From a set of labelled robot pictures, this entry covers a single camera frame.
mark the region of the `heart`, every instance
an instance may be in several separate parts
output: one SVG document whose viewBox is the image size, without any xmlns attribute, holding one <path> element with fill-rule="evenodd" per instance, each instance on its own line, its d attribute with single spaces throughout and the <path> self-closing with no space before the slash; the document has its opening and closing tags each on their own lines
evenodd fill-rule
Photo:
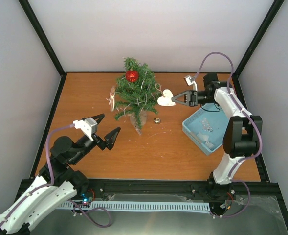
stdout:
<svg viewBox="0 0 288 235">
<path fill-rule="evenodd" d="M 165 89 L 162 96 L 158 98 L 158 104 L 161 106 L 174 106 L 175 102 L 171 100 L 172 97 L 172 92 L 169 89 Z"/>
</svg>

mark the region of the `blue tray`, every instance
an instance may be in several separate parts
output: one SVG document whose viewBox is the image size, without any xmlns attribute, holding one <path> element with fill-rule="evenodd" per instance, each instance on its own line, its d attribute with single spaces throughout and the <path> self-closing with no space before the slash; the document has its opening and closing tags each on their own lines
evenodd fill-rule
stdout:
<svg viewBox="0 0 288 235">
<path fill-rule="evenodd" d="M 203 105 L 211 111 L 218 110 L 214 104 Z M 219 112 L 207 112 L 202 108 L 194 112 L 183 122 L 183 132 L 206 154 L 216 151 L 223 142 L 228 119 L 221 109 Z"/>
</svg>

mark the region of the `small christmas tree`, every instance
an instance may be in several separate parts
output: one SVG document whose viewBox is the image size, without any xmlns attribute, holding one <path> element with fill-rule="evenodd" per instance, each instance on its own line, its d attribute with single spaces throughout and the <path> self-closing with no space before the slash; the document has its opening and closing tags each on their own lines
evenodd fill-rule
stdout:
<svg viewBox="0 0 288 235">
<path fill-rule="evenodd" d="M 117 101 L 115 107 L 122 111 L 116 114 L 115 119 L 119 120 L 124 115 L 134 115 L 135 128 L 141 129 L 140 112 L 152 111 L 157 114 L 154 106 L 161 93 L 156 88 L 155 75 L 146 63 L 139 64 L 133 58 L 126 58 L 124 67 L 127 72 L 117 79 L 115 91 L 115 94 L 123 99 Z"/>
</svg>

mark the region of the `cable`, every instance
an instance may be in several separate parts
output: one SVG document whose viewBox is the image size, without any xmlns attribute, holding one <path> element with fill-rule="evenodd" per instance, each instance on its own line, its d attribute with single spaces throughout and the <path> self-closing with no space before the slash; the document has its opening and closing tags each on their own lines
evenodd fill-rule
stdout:
<svg viewBox="0 0 288 235">
<path fill-rule="evenodd" d="M 77 204 L 77 205 L 78 205 L 78 206 L 86 206 L 86 205 L 90 205 L 90 203 L 89 203 L 89 202 L 84 202 L 84 203 Z M 73 209 L 72 209 L 73 214 L 76 214 L 75 208 L 76 208 L 76 207 L 73 207 Z"/>
<path fill-rule="evenodd" d="M 232 201 L 231 201 L 231 204 L 230 204 L 230 206 L 231 206 L 232 203 L 233 203 L 233 201 L 234 201 L 233 196 L 232 196 L 229 192 L 227 192 L 226 194 L 227 194 L 227 195 L 231 198 L 231 200 L 232 200 Z"/>
<path fill-rule="evenodd" d="M 256 123 L 252 120 L 252 118 L 246 113 L 246 111 L 244 110 L 244 108 L 237 102 L 236 98 L 233 96 L 232 92 L 231 92 L 231 89 L 230 89 L 230 81 L 231 81 L 231 78 L 232 78 L 232 75 L 234 73 L 234 65 L 233 65 L 233 62 L 232 60 L 225 54 L 221 53 L 221 52 L 211 52 L 209 54 L 207 54 L 205 56 L 205 58 L 203 59 L 199 69 L 198 69 L 198 72 L 195 74 L 194 78 L 193 78 L 193 81 L 195 81 L 195 79 L 198 77 L 198 75 L 200 74 L 200 71 L 201 71 L 201 68 L 205 62 L 205 60 L 210 56 L 210 55 L 213 55 L 213 54 L 217 54 L 217 55 L 222 55 L 224 56 L 229 62 L 230 62 L 230 65 L 231 65 L 231 73 L 230 73 L 230 76 L 228 77 L 227 81 L 226 81 L 226 85 L 227 85 L 227 91 L 232 99 L 232 101 L 235 103 L 235 105 L 237 106 L 237 108 L 240 109 L 240 111 L 247 117 L 247 119 L 249 120 L 249 122 L 251 123 L 251 125 L 253 126 L 253 128 L 255 129 L 256 131 L 256 134 L 258 136 L 258 141 L 259 141 L 259 149 L 257 151 L 256 154 L 250 156 L 250 157 L 243 157 L 241 159 L 239 159 L 234 165 L 233 167 L 230 169 L 229 173 L 228 173 L 228 178 L 232 178 L 232 173 L 233 171 L 235 170 L 235 168 L 243 161 L 245 160 L 248 160 L 248 159 L 252 159 L 252 158 L 256 158 L 260 155 L 261 151 L 262 151 L 262 147 L 263 147 L 263 142 L 262 142 L 262 138 L 261 138 L 261 134 L 260 134 L 260 131 L 256 125 Z"/>
<path fill-rule="evenodd" d="M 250 197 L 250 190 L 249 190 L 248 185 L 245 183 L 245 181 L 242 181 L 242 180 L 234 180 L 234 181 L 232 181 L 232 182 L 233 182 L 233 183 L 241 182 L 241 183 L 246 187 L 246 189 L 247 189 L 247 194 L 248 194 L 248 201 L 247 201 L 247 204 L 244 206 L 244 208 L 241 209 L 239 212 L 237 212 L 237 213 L 235 213 L 235 214 L 232 214 L 232 215 L 227 215 L 227 216 L 223 216 L 223 214 L 222 214 L 222 215 L 220 215 L 220 218 L 224 218 L 224 219 L 233 218 L 233 217 L 235 217 L 235 216 L 243 213 L 243 212 L 247 209 L 247 207 L 248 207 L 248 205 L 249 205 L 249 203 L 250 203 L 250 198 L 251 198 L 251 197 Z"/>
<path fill-rule="evenodd" d="M 257 136 L 258 136 L 258 141 L 259 141 L 259 149 L 258 149 L 258 151 L 257 151 L 256 154 L 253 154 L 253 155 L 250 156 L 250 157 L 243 157 L 243 158 L 239 159 L 239 160 L 232 166 L 232 168 L 230 169 L 230 171 L 229 171 L 229 173 L 228 173 L 228 175 L 227 175 L 228 178 L 231 180 L 231 179 L 232 179 L 232 173 L 233 173 L 233 171 L 236 169 L 236 167 L 237 167 L 241 162 L 243 162 L 243 161 L 245 161 L 245 160 L 248 160 L 248 159 L 256 158 L 256 157 L 258 157 L 258 156 L 260 155 L 260 153 L 261 153 L 261 151 L 262 151 L 262 147 L 263 147 L 263 142 L 262 142 L 262 138 L 261 138 L 260 131 L 259 131 L 256 123 L 255 123 L 255 122 L 252 120 L 252 118 L 246 113 L 245 108 L 242 107 L 242 106 L 237 102 L 236 98 L 233 96 L 233 93 L 231 92 L 231 89 L 230 89 L 230 81 L 231 81 L 232 75 L 233 75 L 233 73 L 234 73 L 234 65 L 233 65 L 232 60 L 231 60 L 227 55 L 225 55 L 225 54 L 223 54 L 223 53 L 221 53 L 221 52 L 217 52 L 217 51 L 211 52 L 211 53 L 207 54 L 207 55 L 205 56 L 205 58 L 203 59 L 201 65 L 200 65 L 200 67 L 199 67 L 198 72 L 195 74 L 195 76 L 194 76 L 194 78 L 193 78 L 193 81 L 195 81 L 195 79 L 196 79 L 196 78 L 198 77 L 198 75 L 200 74 L 200 70 L 201 70 L 201 68 L 202 68 L 205 60 L 206 60 L 210 55 L 213 55 L 213 54 L 222 55 L 222 56 L 224 56 L 224 57 L 230 62 L 230 65 L 231 65 L 231 73 L 230 73 L 230 76 L 228 77 L 228 79 L 227 79 L 227 81 L 226 81 L 227 92 L 228 92 L 229 96 L 231 97 L 232 101 L 233 101 L 233 102 L 235 103 L 235 105 L 237 106 L 237 108 L 247 117 L 247 119 L 249 120 L 249 122 L 250 122 L 251 125 L 253 126 L 253 128 L 254 128 L 254 130 L 256 131 L 256 134 L 257 134 Z M 246 210 L 246 208 L 248 207 L 248 204 L 249 204 L 249 202 L 250 202 L 250 191 L 249 191 L 249 187 L 247 186 L 247 184 L 246 184 L 244 181 L 241 181 L 241 180 L 237 180 L 237 181 L 231 180 L 231 181 L 232 181 L 232 182 L 241 182 L 241 183 L 243 183 L 243 184 L 245 185 L 245 187 L 246 187 L 246 189 L 247 189 L 247 193 L 248 193 L 248 202 L 247 202 L 247 204 L 245 205 L 245 207 L 244 207 L 241 211 L 239 211 L 239 212 L 237 212 L 237 213 L 235 213 L 235 214 L 233 214 L 233 215 L 224 216 L 223 218 L 232 218 L 232 217 L 234 217 L 234 216 L 242 213 L 244 210 Z"/>
<path fill-rule="evenodd" d="M 95 192 L 94 192 L 94 190 L 89 189 L 89 190 L 87 190 L 87 192 L 92 192 L 92 194 L 93 194 L 92 202 L 95 201 Z"/>
<path fill-rule="evenodd" d="M 207 112 L 214 112 L 214 113 L 218 113 L 221 111 L 221 109 L 219 107 L 216 106 L 216 104 L 214 103 L 214 106 L 218 109 L 218 110 L 207 110 L 205 109 L 202 104 L 200 105 L 200 107 L 204 110 L 204 111 L 207 111 Z"/>
<path fill-rule="evenodd" d="M 93 208 L 93 209 L 88 210 L 87 212 L 85 212 L 85 211 L 82 210 L 82 208 L 81 208 L 76 202 L 74 202 L 74 201 L 72 201 L 72 200 L 68 200 L 68 201 L 71 202 L 71 203 L 73 203 L 73 204 L 74 204 L 74 208 L 78 208 L 78 209 L 81 211 L 81 213 L 82 213 L 92 224 L 96 225 L 97 227 L 99 227 L 99 228 L 108 228 L 108 227 L 110 227 L 110 226 L 112 225 L 112 217 L 111 217 L 109 211 L 107 211 L 105 208 L 103 208 L 103 207 L 96 207 L 96 208 Z M 98 224 L 95 220 L 93 220 L 92 218 L 90 218 L 90 217 L 87 215 L 88 213 L 91 213 L 91 212 L 94 212 L 94 211 L 97 211 L 97 210 L 103 210 L 104 212 L 107 213 L 108 218 L 109 218 L 108 224 L 106 224 L 106 225 Z"/>
<path fill-rule="evenodd" d="M 43 184 L 40 185 L 36 188 L 34 188 L 33 190 L 31 190 L 27 196 L 25 196 L 24 198 L 22 198 L 13 208 L 12 210 L 8 213 L 8 215 L 4 218 L 4 220 L 0 223 L 0 228 L 2 227 L 2 225 L 5 223 L 5 221 L 8 220 L 8 218 L 12 215 L 12 213 L 19 207 L 19 205 L 21 205 L 30 195 L 32 195 L 33 193 L 35 193 L 37 190 L 43 188 L 43 187 L 49 187 L 52 186 L 55 183 L 55 179 L 54 179 L 54 173 L 52 171 L 52 166 L 51 166 L 51 162 L 50 162 L 50 156 L 49 156 L 49 141 L 50 141 L 50 137 L 52 136 L 52 134 L 54 134 L 55 132 L 61 131 L 61 130 L 65 130 L 65 129 L 69 129 L 74 127 L 74 124 L 71 124 L 69 126 L 66 127 L 62 127 L 62 128 L 58 128 L 56 130 L 53 130 L 52 132 L 50 132 L 47 135 L 46 138 L 46 142 L 45 142 L 45 151 L 46 151 L 46 161 L 47 161 L 47 166 L 48 166 L 48 170 L 49 170 L 49 175 L 50 175 L 50 183 L 47 184 Z"/>
</svg>

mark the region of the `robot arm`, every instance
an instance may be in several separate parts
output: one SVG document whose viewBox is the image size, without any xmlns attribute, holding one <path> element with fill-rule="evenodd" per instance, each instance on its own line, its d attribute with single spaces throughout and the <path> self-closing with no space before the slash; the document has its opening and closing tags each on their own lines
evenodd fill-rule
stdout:
<svg viewBox="0 0 288 235">
<path fill-rule="evenodd" d="M 187 85 L 192 85 L 192 77 L 185 77 Z M 230 92 L 227 89 L 226 82 L 218 81 L 216 73 L 209 73 L 203 78 L 204 91 L 190 90 L 180 93 L 172 98 L 173 102 L 187 106 L 197 106 L 198 104 L 217 103 L 225 112 L 229 123 L 223 137 L 224 155 L 222 160 L 213 171 L 215 183 L 225 185 L 231 183 L 231 180 L 245 161 L 246 157 L 251 156 L 259 149 L 259 141 L 256 131 L 252 127 L 247 116 L 251 117 L 261 132 L 262 119 L 260 116 L 253 116 L 234 95 L 233 88 Z"/>
<path fill-rule="evenodd" d="M 102 150 L 114 147 L 121 128 L 109 132 L 105 140 L 102 140 L 96 131 L 103 118 L 104 114 L 101 114 L 74 121 L 73 126 L 85 134 L 76 143 L 67 136 L 61 136 L 55 141 L 50 150 L 53 181 L 49 164 L 46 163 L 25 193 L 0 214 L 0 234 L 29 234 L 64 201 L 86 193 L 88 179 L 80 171 L 74 171 L 70 165 L 76 165 L 95 146 Z"/>
</svg>

